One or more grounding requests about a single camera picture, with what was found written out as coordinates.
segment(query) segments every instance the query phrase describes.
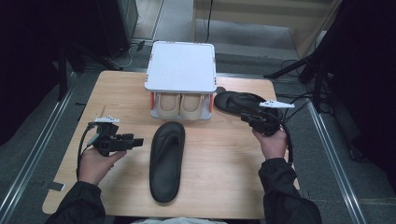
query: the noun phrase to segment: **beige slipper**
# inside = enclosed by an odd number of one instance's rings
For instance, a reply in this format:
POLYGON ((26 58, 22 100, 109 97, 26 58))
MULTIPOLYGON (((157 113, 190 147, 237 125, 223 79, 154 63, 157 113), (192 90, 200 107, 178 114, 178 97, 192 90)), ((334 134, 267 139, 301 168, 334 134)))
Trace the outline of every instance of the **beige slipper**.
POLYGON ((201 117, 205 96, 199 93, 182 94, 180 116, 183 119, 196 120, 201 117))
POLYGON ((177 117, 180 108, 180 94, 168 92, 161 92, 158 94, 156 108, 160 118, 174 119, 177 117))

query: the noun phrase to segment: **person's left hand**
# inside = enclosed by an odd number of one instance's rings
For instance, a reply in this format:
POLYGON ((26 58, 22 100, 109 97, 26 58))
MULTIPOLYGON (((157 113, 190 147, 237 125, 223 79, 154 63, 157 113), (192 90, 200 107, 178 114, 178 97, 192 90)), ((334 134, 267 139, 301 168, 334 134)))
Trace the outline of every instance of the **person's left hand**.
POLYGON ((119 151, 109 157, 104 157, 95 147, 87 149, 82 154, 78 181, 96 186, 99 185, 99 182, 106 176, 111 167, 114 166, 114 163, 125 155, 126 151, 119 151))

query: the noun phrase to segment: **wooden panel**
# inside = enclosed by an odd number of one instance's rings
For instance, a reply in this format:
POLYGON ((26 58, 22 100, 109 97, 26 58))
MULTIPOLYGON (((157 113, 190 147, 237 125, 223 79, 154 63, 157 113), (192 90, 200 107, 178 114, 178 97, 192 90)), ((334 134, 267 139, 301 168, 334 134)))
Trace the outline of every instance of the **wooden panel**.
MULTIPOLYGON (((105 115, 120 119, 119 133, 145 140, 116 163, 101 182, 102 201, 111 216, 263 218, 264 191, 258 170, 264 161, 260 144, 240 118, 219 112, 206 121, 181 121, 186 130, 180 190, 167 205, 156 203, 149 192, 149 153, 152 137, 164 123, 150 116, 146 74, 108 72, 99 76, 64 160, 55 177, 65 183, 62 192, 50 190, 45 213, 56 211, 76 182, 78 143, 87 123, 105 115)), ((229 91, 249 91, 275 99, 272 83, 263 79, 217 77, 229 91)), ((87 141, 94 131, 87 134, 87 141)))

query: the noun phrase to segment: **box lid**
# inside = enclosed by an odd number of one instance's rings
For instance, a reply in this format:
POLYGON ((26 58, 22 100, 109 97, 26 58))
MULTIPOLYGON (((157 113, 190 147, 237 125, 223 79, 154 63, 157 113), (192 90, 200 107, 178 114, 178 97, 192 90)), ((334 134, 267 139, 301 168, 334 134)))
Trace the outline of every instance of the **box lid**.
POLYGON ((148 91, 213 93, 216 87, 213 45, 165 41, 153 44, 145 82, 148 91))

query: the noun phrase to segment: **black sleeve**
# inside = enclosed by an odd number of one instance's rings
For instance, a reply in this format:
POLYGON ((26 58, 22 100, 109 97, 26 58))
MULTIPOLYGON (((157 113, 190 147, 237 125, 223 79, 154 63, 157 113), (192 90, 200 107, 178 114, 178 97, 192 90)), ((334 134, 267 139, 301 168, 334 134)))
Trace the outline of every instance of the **black sleeve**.
POLYGON ((317 206, 300 196, 293 185, 297 174, 284 159, 262 163, 259 177, 265 190, 265 221, 273 223, 321 223, 317 206))
POLYGON ((101 193, 97 186, 78 181, 64 196, 46 224, 104 223, 106 211, 100 199, 101 193))

